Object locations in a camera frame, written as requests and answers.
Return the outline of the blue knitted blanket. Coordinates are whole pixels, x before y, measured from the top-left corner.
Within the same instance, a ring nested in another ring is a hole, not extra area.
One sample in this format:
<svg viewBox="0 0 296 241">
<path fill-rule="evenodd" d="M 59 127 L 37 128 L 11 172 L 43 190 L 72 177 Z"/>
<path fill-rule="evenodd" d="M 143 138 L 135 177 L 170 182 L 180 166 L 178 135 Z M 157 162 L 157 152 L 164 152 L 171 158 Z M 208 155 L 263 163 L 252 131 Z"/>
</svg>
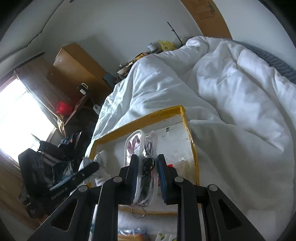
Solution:
<svg viewBox="0 0 296 241">
<path fill-rule="evenodd" d="M 269 66 L 274 67 L 282 76 L 286 77 L 291 83 L 296 84 L 296 71 L 290 65 L 273 54 L 253 45 L 240 41 L 230 40 L 236 44 L 240 44 L 255 53 L 258 57 L 266 61 Z"/>
</svg>

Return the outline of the white bowl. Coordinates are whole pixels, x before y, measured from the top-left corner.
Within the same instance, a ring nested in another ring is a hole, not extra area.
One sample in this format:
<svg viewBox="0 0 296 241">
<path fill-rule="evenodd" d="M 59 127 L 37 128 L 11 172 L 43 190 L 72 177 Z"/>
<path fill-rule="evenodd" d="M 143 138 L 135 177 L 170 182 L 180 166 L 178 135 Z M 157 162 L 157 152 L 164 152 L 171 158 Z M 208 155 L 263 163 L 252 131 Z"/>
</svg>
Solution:
<svg viewBox="0 0 296 241">
<path fill-rule="evenodd" d="M 128 73 L 131 69 L 131 67 L 133 66 L 133 64 L 135 63 L 134 60 L 130 61 L 129 63 L 127 63 L 125 66 L 122 66 L 120 64 L 120 68 L 119 70 L 117 71 L 117 74 L 118 75 L 125 75 L 126 73 Z"/>
</svg>

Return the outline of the white plastic bag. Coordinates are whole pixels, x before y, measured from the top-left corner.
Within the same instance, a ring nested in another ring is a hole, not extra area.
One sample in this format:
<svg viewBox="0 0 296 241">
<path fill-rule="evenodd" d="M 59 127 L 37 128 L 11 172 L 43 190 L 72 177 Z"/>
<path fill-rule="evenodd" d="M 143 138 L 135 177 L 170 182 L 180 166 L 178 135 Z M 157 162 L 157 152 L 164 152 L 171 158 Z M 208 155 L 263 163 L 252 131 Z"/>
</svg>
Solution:
<svg viewBox="0 0 296 241">
<path fill-rule="evenodd" d="M 95 105 L 93 106 L 93 110 L 95 111 L 95 113 L 96 113 L 97 115 L 100 115 L 101 107 L 100 107 L 99 105 L 95 104 Z"/>
</svg>

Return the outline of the wooden door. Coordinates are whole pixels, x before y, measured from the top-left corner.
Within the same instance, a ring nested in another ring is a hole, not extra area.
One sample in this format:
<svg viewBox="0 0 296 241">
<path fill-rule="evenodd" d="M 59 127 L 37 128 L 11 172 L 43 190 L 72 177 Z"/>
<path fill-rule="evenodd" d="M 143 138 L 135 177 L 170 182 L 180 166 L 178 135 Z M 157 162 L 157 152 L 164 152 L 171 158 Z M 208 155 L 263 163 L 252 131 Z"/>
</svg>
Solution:
<svg viewBox="0 0 296 241">
<path fill-rule="evenodd" d="M 217 5 L 211 0 L 181 0 L 202 34 L 206 37 L 232 39 Z"/>
</svg>

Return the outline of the wooden side table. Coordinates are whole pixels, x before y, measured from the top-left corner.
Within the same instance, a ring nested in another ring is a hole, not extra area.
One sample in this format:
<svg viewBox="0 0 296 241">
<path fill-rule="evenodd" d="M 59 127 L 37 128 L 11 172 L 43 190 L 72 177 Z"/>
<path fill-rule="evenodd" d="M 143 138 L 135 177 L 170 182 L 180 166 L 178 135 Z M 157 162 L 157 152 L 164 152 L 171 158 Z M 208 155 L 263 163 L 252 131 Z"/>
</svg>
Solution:
<svg viewBox="0 0 296 241">
<path fill-rule="evenodd" d="M 73 112 L 69 115 L 69 117 L 67 117 L 66 121 L 64 122 L 64 125 L 66 126 L 70 120 L 74 117 L 74 115 L 84 107 L 85 102 L 88 100 L 89 98 L 89 94 L 83 96 L 75 105 Z"/>
</svg>

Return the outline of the wooden wardrobe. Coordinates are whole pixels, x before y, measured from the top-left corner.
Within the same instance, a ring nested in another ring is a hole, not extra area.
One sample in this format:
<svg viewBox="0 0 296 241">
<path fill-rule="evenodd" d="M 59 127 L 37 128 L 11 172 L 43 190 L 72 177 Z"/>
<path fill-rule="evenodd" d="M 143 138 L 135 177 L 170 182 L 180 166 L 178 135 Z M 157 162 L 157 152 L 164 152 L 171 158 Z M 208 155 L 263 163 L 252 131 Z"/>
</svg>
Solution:
<svg viewBox="0 0 296 241">
<path fill-rule="evenodd" d="M 85 83 L 96 104 L 102 104 L 112 93 L 112 88 L 103 79 L 107 72 L 78 44 L 72 43 L 61 48 L 53 63 L 62 76 L 56 84 L 73 101 L 82 93 L 78 87 Z"/>
</svg>

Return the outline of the black electric kettle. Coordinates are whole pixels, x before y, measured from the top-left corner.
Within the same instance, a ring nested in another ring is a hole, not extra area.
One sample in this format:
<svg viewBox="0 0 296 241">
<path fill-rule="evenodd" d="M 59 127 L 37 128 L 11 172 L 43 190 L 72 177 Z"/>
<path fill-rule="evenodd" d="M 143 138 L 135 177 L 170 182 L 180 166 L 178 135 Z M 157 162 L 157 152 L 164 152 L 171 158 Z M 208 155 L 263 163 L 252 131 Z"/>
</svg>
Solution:
<svg viewBox="0 0 296 241">
<path fill-rule="evenodd" d="M 79 90 L 79 92 L 82 94 L 82 95 L 86 95 L 88 94 L 89 92 L 89 88 L 88 88 L 88 85 L 84 82 L 82 82 L 80 84 L 80 86 L 77 88 Z"/>
</svg>

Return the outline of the brown curtain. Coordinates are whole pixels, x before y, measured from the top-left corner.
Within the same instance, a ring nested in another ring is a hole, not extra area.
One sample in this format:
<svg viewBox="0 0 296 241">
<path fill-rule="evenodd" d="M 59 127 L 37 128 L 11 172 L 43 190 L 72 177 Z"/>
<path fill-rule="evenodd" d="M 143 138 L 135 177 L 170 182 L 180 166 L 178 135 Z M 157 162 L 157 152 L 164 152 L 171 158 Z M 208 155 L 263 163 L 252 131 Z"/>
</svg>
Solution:
<svg viewBox="0 0 296 241">
<path fill-rule="evenodd" d="M 70 104 L 72 100 L 54 83 L 63 80 L 60 72 L 39 56 L 17 67 L 14 74 L 37 100 L 49 121 L 64 135 L 64 118 L 56 113 L 56 107 L 60 101 Z"/>
</svg>

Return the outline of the window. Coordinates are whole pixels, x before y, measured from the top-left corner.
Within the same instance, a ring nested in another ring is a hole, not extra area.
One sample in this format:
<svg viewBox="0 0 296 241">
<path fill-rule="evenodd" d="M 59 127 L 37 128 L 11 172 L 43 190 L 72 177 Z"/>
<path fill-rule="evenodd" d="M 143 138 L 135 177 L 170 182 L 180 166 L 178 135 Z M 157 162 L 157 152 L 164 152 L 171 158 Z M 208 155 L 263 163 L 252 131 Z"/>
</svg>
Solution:
<svg viewBox="0 0 296 241">
<path fill-rule="evenodd" d="M 48 140 L 55 126 L 37 100 L 17 78 L 1 90 L 1 151 L 18 162 L 27 149 L 36 151 L 39 141 Z"/>
</svg>

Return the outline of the tissue pack red label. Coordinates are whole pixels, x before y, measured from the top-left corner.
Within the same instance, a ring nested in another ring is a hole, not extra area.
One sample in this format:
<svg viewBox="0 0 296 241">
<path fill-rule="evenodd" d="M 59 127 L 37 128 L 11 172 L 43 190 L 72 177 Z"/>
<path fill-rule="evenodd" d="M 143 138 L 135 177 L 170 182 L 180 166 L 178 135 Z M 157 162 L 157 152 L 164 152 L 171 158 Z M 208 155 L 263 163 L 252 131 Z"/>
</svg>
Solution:
<svg viewBox="0 0 296 241">
<path fill-rule="evenodd" d="M 172 163 L 172 166 L 176 169 L 179 176 L 195 184 L 195 170 L 187 160 L 180 160 L 178 162 Z"/>
</svg>

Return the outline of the white duvet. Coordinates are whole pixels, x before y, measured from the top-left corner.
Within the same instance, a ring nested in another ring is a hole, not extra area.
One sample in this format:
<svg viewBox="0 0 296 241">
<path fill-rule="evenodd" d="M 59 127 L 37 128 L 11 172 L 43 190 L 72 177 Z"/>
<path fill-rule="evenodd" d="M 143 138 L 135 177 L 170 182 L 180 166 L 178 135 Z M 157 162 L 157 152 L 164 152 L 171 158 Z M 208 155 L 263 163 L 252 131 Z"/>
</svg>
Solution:
<svg viewBox="0 0 296 241">
<path fill-rule="evenodd" d="M 101 109 L 92 140 L 181 105 L 199 180 L 216 184 L 266 240 L 295 212 L 295 84 L 246 47 L 193 37 L 136 61 Z"/>
</svg>

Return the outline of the white jar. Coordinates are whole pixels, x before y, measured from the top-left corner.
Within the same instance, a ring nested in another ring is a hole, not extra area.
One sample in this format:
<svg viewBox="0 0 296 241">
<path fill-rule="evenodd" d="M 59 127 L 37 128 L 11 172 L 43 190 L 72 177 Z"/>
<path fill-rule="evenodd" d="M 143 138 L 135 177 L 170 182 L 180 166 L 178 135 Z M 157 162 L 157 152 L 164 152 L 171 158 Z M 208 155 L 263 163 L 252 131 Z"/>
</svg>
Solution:
<svg viewBox="0 0 296 241">
<path fill-rule="evenodd" d="M 157 47 L 153 43 L 149 44 L 147 47 L 151 52 L 156 51 L 157 49 Z"/>
</svg>

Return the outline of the clear plastic packet blue label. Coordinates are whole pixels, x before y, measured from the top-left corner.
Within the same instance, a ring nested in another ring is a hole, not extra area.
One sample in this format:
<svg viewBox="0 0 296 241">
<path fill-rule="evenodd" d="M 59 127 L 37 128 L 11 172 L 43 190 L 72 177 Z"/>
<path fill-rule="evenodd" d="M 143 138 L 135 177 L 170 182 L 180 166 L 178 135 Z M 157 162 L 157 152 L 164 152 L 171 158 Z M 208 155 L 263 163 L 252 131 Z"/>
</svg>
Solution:
<svg viewBox="0 0 296 241">
<path fill-rule="evenodd" d="M 142 228 L 123 228 L 118 230 L 119 235 L 129 236 L 129 235 L 146 235 L 147 231 Z"/>
</svg>

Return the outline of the clear zip pouch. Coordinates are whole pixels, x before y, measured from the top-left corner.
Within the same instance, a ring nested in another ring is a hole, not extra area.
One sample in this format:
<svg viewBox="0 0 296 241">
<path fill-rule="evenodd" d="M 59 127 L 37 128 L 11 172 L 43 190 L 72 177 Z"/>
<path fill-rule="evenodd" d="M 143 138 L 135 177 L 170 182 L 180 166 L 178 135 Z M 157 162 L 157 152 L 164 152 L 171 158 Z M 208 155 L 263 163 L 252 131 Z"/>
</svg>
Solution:
<svg viewBox="0 0 296 241">
<path fill-rule="evenodd" d="M 149 206 L 157 195 L 157 145 L 158 135 L 155 131 L 145 133 L 143 130 L 136 130 L 125 141 L 124 166 L 130 165 L 133 155 L 138 157 L 133 205 Z"/>
</svg>

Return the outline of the red bag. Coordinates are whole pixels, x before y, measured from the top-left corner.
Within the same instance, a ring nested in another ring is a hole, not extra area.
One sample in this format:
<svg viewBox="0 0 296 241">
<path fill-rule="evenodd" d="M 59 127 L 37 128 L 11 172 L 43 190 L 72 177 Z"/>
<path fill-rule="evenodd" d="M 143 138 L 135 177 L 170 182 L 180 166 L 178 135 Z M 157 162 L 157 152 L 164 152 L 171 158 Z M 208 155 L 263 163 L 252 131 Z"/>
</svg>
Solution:
<svg viewBox="0 0 296 241">
<path fill-rule="evenodd" d="M 73 112 L 73 107 L 63 101 L 59 101 L 55 108 L 57 114 L 61 114 L 63 116 L 69 116 Z"/>
</svg>

